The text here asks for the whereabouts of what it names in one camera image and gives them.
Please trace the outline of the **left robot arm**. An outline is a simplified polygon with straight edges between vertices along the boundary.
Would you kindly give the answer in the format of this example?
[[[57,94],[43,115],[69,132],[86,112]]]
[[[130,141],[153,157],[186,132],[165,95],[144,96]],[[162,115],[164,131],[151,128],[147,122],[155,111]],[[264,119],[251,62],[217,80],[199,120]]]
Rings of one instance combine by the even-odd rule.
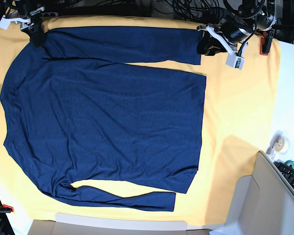
[[[197,46],[201,55],[214,56],[227,52],[221,41],[214,38],[207,27],[229,45],[237,56],[242,56],[248,40],[259,33],[262,35],[260,54],[268,55],[274,37],[272,26],[276,23],[275,1],[273,0],[244,0],[234,9],[228,1],[224,1],[224,8],[213,7],[205,11],[200,22],[205,26],[198,26],[198,31],[204,30],[202,42]]]

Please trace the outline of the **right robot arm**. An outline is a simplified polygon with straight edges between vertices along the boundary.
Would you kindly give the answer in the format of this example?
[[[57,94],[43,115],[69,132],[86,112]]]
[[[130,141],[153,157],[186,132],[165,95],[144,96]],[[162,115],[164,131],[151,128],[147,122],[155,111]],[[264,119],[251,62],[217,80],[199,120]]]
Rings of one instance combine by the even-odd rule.
[[[36,0],[7,0],[8,10],[0,23],[7,30],[11,23],[19,24],[21,32],[29,36],[35,47],[42,46],[45,36],[42,28],[42,12],[45,7]]]

